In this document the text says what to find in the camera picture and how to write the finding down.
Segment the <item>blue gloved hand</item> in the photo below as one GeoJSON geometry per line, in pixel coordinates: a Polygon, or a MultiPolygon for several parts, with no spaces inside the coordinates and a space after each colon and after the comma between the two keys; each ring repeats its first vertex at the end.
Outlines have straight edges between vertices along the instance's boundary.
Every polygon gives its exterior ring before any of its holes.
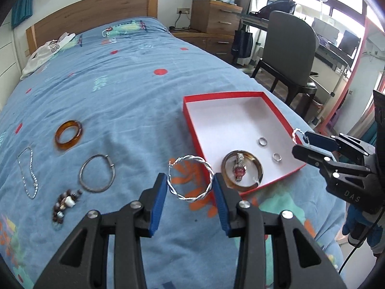
{"type": "Polygon", "coordinates": [[[384,250],[384,210],[372,215],[349,205],[342,234],[352,246],[361,247],[366,241],[378,258],[384,250]]]}

